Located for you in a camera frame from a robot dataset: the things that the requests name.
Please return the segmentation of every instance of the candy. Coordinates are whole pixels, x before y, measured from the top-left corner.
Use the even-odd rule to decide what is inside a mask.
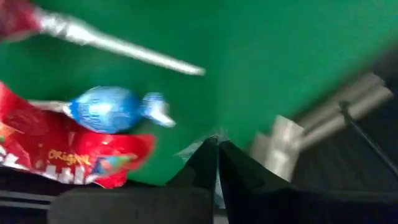
[[[31,101],[43,110],[63,111],[80,125],[97,133],[114,134],[133,127],[142,117],[173,127],[165,114],[166,104],[160,93],[148,93],[142,103],[131,91],[120,87],[99,86],[69,103]]]
[[[64,184],[122,186],[151,154],[150,134],[93,133],[64,114],[42,111],[0,83],[0,164]],[[96,166],[116,158],[112,167]]]

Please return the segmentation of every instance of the packaging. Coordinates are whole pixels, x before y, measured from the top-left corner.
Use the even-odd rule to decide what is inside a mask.
[[[154,148],[143,135],[98,134],[64,114],[42,111],[0,83],[0,164],[64,184],[122,186]],[[113,163],[101,162],[113,158]]]

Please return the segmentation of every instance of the blue wrapped candy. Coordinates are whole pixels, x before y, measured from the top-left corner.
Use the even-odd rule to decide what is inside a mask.
[[[80,125],[97,133],[114,134],[133,127],[142,117],[173,127],[165,114],[166,103],[160,93],[148,93],[143,101],[131,91],[112,86],[98,86],[71,102],[30,101],[44,110],[63,111]]]

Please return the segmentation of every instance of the green fabric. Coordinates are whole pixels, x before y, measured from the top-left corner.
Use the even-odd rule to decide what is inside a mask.
[[[157,149],[129,178],[164,184],[175,153],[223,128],[240,147],[376,58],[398,34],[398,1],[37,0],[109,34],[207,69],[182,75],[51,37],[0,46],[1,78],[24,98],[68,100],[96,85],[164,93],[177,126],[144,121]]]

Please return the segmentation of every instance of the red wrapper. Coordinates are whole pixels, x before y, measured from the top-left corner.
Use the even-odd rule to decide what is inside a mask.
[[[66,117],[42,111],[0,83],[0,163],[65,184],[122,186],[154,147],[154,137],[93,133]],[[133,159],[108,176],[93,174],[99,157]]]
[[[18,40],[39,31],[28,0],[0,0],[0,40]]]

